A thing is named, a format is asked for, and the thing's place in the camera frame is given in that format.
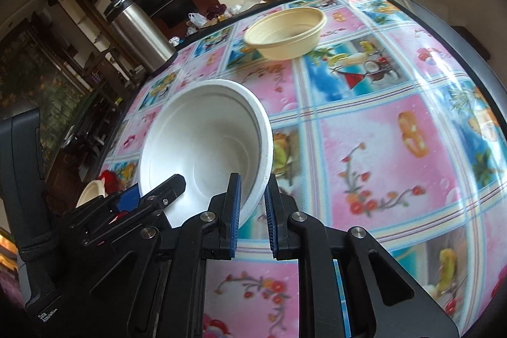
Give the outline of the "white plastic bag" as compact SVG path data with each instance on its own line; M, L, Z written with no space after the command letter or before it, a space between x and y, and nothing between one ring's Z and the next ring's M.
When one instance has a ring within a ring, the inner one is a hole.
M190 13L188 19L196 28L202 28L208 24L207 18L200 13Z

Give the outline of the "flower landscape painting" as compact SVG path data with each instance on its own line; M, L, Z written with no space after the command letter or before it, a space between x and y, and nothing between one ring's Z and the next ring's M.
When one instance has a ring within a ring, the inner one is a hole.
M14 30L1 41L1 118L40 110L46 172L85 99L26 28Z

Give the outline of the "colourful fruit pattern tablecloth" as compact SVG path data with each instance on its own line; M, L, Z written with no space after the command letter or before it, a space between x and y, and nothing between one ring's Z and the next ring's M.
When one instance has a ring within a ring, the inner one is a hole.
M309 54L271 62L246 30L270 14L321 10ZM463 38L411 0L284 0L188 39L127 106L105 160L138 180L149 128L207 79L250 89L273 128L273 173L325 225L367 229L465 333L506 278L506 119L467 73Z

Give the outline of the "small cream ribbed bowl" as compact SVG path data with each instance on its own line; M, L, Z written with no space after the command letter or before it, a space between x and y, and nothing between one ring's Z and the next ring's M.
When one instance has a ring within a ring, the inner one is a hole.
M252 24L244 34L245 44L272 61L301 57L320 42L327 16L316 8L282 10Z

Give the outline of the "white foam bowl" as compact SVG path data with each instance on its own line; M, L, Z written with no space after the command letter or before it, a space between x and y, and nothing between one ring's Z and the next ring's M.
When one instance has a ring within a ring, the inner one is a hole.
M236 172L244 224L264 194L273 153L272 127L254 93L232 80L204 80L177 92L153 121L138 164L139 189L147 195L181 175L186 189L164 209L169 223L180 226L225 192Z
M97 179L88 183L79 196L76 207L81 207L98 196L107 197L104 179Z

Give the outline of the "red glass plate with sticker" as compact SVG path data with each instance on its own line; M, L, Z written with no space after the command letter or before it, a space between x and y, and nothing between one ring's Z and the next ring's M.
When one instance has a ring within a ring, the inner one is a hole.
M98 178L104 185L105 192L108 195L119 192L122 189L121 181L115 172L104 170Z

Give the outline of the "stainless steel thermos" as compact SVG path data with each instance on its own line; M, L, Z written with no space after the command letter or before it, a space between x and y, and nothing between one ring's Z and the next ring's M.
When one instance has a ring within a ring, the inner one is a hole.
M149 74L162 72L177 57L178 51L132 0L112 0L104 14L109 28Z

